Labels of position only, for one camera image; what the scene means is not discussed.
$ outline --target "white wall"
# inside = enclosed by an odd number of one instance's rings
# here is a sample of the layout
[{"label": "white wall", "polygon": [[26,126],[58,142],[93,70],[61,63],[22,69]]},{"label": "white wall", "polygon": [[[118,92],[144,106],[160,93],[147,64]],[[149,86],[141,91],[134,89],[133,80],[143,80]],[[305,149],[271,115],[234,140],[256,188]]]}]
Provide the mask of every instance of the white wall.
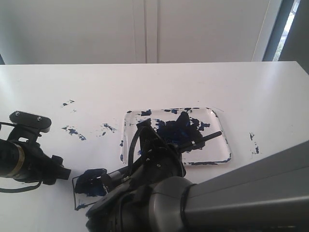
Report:
[{"label": "white wall", "polygon": [[31,62],[22,43],[22,36],[7,11],[6,2],[0,0],[0,54],[6,64]]},{"label": "white wall", "polygon": [[0,0],[0,53],[7,64],[259,61],[280,3]]},{"label": "white wall", "polygon": [[[135,30],[139,28],[134,27],[134,1],[1,1],[6,2],[5,10],[22,35],[29,63],[142,62],[136,57]],[[135,7],[143,3],[135,2]]]},{"label": "white wall", "polygon": [[262,33],[260,43],[264,45],[258,49],[265,50],[267,46],[280,3],[280,0],[158,0],[157,61],[252,61],[263,30],[268,33]]}]

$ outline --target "table surface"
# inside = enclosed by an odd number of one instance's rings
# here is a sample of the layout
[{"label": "table surface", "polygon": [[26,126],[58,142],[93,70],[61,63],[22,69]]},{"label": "table surface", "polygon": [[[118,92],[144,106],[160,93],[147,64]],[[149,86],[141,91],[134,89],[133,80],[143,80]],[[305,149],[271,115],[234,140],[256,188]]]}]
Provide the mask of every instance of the table surface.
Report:
[{"label": "table surface", "polygon": [[[122,167],[119,144],[128,110],[209,107],[219,116],[232,160],[187,167],[186,178],[200,183],[307,141],[308,90],[309,76],[296,62],[3,65],[0,121],[8,122],[15,110],[51,118],[50,132],[38,142],[47,155],[64,159],[71,180],[86,169]],[[86,140],[68,134],[65,126]],[[0,138],[9,131],[3,127]],[[0,231],[87,231],[88,209],[74,211],[70,180],[0,193]],[[0,180],[1,188],[25,185]]]}]

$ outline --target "cable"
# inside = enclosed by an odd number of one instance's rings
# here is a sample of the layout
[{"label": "cable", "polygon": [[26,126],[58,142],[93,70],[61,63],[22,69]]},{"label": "cable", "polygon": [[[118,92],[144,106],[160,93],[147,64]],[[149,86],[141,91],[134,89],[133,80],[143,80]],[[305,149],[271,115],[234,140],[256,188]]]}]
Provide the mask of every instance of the cable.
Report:
[{"label": "cable", "polygon": [[40,180],[37,185],[34,186],[28,186],[28,187],[24,187],[24,188],[14,188],[14,189],[9,189],[9,188],[0,188],[0,192],[4,192],[4,193],[18,193],[18,192],[27,192],[27,191],[31,191],[31,190],[35,190],[37,189],[40,185],[41,185],[42,181]]}]

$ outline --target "transparent tray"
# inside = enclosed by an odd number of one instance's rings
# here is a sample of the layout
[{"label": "transparent tray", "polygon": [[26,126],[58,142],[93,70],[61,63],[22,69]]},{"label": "transparent tray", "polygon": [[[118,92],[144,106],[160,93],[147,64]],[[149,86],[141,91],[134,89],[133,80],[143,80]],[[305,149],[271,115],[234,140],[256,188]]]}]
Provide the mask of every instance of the transparent tray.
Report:
[{"label": "transparent tray", "polygon": [[[206,136],[217,131],[222,135],[204,146],[183,153],[184,165],[216,165],[231,160],[231,151],[217,114],[210,108],[174,108],[163,110],[128,111],[124,118],[120,160],[127,164],[128,151],[137,130],[136,124],[151,119],[153,129],[167,142],[181,143],[195,136]],[[134,161],[140,156],[136,144]]]}]

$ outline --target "blue ink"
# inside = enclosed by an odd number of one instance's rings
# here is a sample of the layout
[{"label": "blue ink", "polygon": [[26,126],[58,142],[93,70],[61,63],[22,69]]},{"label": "blue ink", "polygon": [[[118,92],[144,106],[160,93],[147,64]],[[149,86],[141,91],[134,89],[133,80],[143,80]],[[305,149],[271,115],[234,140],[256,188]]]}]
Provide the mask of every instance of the blue ink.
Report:
[{"label": "blue ink", "polygon": [[[167,143],[182,145],[203,137],[198,130],[199,120],[190,118],[185,111],[181,112],[176,121],[164,122],[160,119],[156,119],[156,125],[158,126],[156,132]],[[191,151],[192,149],[196,150],[204,146],[205,142],[201,142],[194,147],[189,147],[186,151]]]},{"label": "blue ink", "polygon": [[147,111],[142,111],[140,116],[150,116],[151,115],[151,110]]},{"label": "blue ink", "polygon": [[249,135],[250,135],[251,141],[253,141],[254,134],[250,132]]},{"label": "blue ink", "polygon": [[64,129],[65,131],[68,131],[70,135],[77,134],[77,136],[81,140],[86,140],[86,137],[80,134],[79,132],[77,132],[76,129],[74,129],[74,127],[66,126],[66,127],[62,127],[62,129]]},{"label": "blue ink", "polygon": [[201,122],[201,126],[198,128],[198,130],[199,131],[204,131],[204,128],[205,127],[210,127],[211,125],[210,124],[208,124],[208,123],[203,123],[203,122]]},{"label": "blue ink", "polygon": [[77,178],[75,193],[86,194],[87,197],[105,196],[107,194],[99,177],[107,173],[104,168],[89,169]]},{"label": "blue ink", "polygon": [[110,125],[108,125],[107,123],[104,123],[103,126],[110,129],[113,133],[115,133],[115,131],[117,130],[114,127],[111,127]]},{"label": "blue ink", "polygon": [[85,209],[87,207],[87,205],[85,205],[84,203],[83,204],[80,204],[79,206],[76,207],[76,211],[80,210],[80,209]]}]

